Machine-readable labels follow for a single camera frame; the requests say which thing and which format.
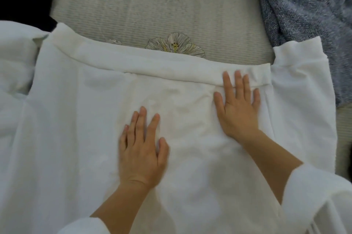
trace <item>gray bedding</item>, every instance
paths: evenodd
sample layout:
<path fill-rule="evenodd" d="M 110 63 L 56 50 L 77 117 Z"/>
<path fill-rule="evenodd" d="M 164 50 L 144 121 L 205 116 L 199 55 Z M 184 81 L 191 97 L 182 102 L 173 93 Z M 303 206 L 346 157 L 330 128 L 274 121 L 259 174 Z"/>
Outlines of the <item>gray bedding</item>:
<path fill-rule="evenodd" d="M 272 46 L 322 39 L 336 105 L 352 102 L 352 0 L 260 0 Z"/>

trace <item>finger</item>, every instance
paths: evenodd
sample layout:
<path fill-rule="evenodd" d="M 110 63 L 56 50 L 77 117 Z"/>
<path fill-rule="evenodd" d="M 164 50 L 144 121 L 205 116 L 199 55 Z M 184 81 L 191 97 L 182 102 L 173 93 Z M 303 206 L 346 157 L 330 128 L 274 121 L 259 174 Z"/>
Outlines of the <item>finger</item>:
<path fill-rule="evenodd" d="M 259 111 L 259 107 L 261 106 L 261 94 L 259 92 L 259 89 L 255 89 L 253 91 L 253 104 L 252 104 L 254 110 L 256 113 Z"/>
<path fill-rule="evenodd" d="M 159 120 L 160 120 L 160 115 L 155 114 L 153 116 L 152 121 L 150 121 L 150 124 L 147 128 L 147 135 L 145 138 L 146 142 L 153 144 L 154 146 L 155 146 L 155 132 L 156 132 L 156 128 L 158 127 Z"/>
<path fill-rule="evenodd" d="M 222 73 L 222 80 L 223 88 L 225 90 L 225 101 L 227 103 L 232 103 L 235 100 L 235 96 L 233 94 L 233 86 L 228 72 L 225 71 L 224 73 Z"/>
<path fill-rule="evenodd" d="M 144 125 L 147 116 L 147 109 L 144 106 L 140 108 L 137 124 L 135 126 L 135 141 L 138 143 L 144 142 Z"/>
<path fill-rule="evenodd" d="M 159 154 L 158 154 L 158 166 L 165 168 L 168 164 L 169 158 L 169 145 L 167 144 L 165 138 L 159 140 Z"/>
<path fill-rule="evenodd" d="M 217 109 L 218 117 L 225 114 L 225 107 L 223 105 L 222 95 L 220 92 L 214 92 L 214 103 Z"/>
<path fill-rule="evenodd" d="M 130 127 L 129 127 L 128 131 L 127 131 L 127 147 L 128 146 L 132 146 L 134 144 L 134 140 L 135 140 L 135 125 L 137 123 L 137 119 L 138 119 L 138 112 L 134 111 L 133 115 L 132 115 Z"/>
<path fill-rule="evenodd" d="M 119 139 L 119 155 L 120 156 L 127 148 L 127 131 L 128 131 L 128 129 L 129 129 L 129 125 L 125 125 L 124 131 L 122 131 L 122 134 Z"/>
<path fill-rule="evenodd" d="M 249 85 L 249 76 L 245 75 L 243 77 L 243 87 L 244 87 L 244 99 L 247 103 L 251 103 L 251 86 Z"/>
<path fill-rule="evenodd" d="M 243 99 L 243 81 L 240 70 L 235 72 L 236 99 Z"/>

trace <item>left hand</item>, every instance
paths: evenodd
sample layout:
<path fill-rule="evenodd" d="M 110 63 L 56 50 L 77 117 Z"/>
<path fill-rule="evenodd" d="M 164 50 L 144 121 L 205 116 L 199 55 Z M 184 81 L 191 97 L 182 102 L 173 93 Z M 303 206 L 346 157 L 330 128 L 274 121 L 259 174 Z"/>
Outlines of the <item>left hand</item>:
<path fill-rule="evenodd" d="M 142 106 L 135 111 L 131 124 L 126 125 L 119 141 L 120 184 L 134 183 L 148 191 L 160 183 L 168 163 L 169 145 L 165 138 L 159 140 L 156 153 L 155 132 L 160 115 L 155 114 L 144 135 L 147 110 Z"/>

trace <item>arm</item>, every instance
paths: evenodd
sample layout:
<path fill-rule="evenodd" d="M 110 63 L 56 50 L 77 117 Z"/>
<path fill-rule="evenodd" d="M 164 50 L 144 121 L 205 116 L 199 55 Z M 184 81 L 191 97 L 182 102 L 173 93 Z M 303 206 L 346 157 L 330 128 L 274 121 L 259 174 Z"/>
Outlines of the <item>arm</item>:
<path fill-rule="evenodd" d="M 90 216 L 100 218 L 111 234 L 130 232 L 134 218 L 148 192 L 159 184 L 165 171 L 169 147 L 160 139 L 156 154 L 155 131 L 160 116 L 156 114 L 144 137 L 146 109 L 134 112 L 130 126 L 126 125 L 119 141 L 118 189 Z"/>
<path fill-rule="evenodd" d="M 303 163 L 258 129 L 259 90 L 253 92 L 248 75 L 243 78 L 235 72 L 236 94 L 227 72 L 223 74 L 225 105 L 219 92 L 214 93 L 214 102 L 220 125 L 229 137 L 234 138 L 252 157 L 275 197 L 282 202 L 285 185 L 292 171 Z"/>

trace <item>sleeve cuff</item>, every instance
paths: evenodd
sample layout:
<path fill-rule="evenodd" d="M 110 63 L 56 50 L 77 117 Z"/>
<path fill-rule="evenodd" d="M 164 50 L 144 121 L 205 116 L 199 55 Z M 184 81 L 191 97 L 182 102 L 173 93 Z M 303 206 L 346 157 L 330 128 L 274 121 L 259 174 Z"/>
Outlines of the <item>sleeve cuff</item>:
<path fill-rule="evenodd" d="M 82 218 L 65 226 L 57 234 L 110 234 L 99 218 Z"/>
<path fill-rule="evenodd" d="M 304 234 L 317 212 L 333 195 L 352 192 L 352 185 L 335 174 L 303 164 L 291 173 L 282 200 L 283 233 Z"/>

